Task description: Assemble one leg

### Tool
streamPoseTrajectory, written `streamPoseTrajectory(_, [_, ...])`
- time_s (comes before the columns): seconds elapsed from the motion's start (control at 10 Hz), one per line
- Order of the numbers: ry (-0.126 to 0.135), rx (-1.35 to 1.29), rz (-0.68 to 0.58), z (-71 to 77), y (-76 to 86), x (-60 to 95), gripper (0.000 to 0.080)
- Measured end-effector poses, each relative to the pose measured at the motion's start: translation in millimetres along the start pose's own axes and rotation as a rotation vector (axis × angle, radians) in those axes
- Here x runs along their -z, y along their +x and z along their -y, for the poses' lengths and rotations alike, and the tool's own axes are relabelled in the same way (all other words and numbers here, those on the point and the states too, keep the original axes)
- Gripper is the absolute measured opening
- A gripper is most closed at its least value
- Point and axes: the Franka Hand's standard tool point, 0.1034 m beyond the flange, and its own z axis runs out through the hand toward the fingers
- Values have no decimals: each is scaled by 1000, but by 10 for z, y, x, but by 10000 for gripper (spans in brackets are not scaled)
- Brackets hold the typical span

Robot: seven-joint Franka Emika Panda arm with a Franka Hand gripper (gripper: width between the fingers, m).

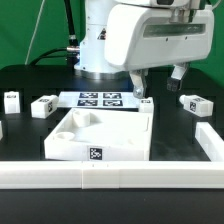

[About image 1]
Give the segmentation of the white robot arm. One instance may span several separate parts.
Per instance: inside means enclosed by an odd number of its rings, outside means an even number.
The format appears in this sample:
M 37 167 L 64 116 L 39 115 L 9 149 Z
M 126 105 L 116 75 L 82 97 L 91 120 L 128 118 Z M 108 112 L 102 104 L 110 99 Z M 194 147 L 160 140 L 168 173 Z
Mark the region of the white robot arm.
M 211 50 L 214 13 L 207 0 L 85 0 L 86 32 L 75 66 L 93 79 L 130 74 L 133 95 L 146 95 L 146 76 L 172 65 L 167 89 L 177 91 L 192 61 Z

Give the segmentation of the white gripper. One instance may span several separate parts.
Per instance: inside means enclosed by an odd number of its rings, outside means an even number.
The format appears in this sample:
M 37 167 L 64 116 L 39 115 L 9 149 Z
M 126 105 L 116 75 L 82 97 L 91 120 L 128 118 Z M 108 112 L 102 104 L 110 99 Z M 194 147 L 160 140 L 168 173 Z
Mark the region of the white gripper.
M 208 56 L 214 30 L 212 7 L 187 11 L 185 21 L 176 22 L 174 9 L 184 2 L 174 0 L 170 6 L 150 7 L 120 1 L 110 11 L 105 59 L 119 70 L 130 71 L 135 98 L 145 97 L 148 70 L 144 68 L 176 64 L 167 89 L 177 92 L 189 70 L 186 62 Z

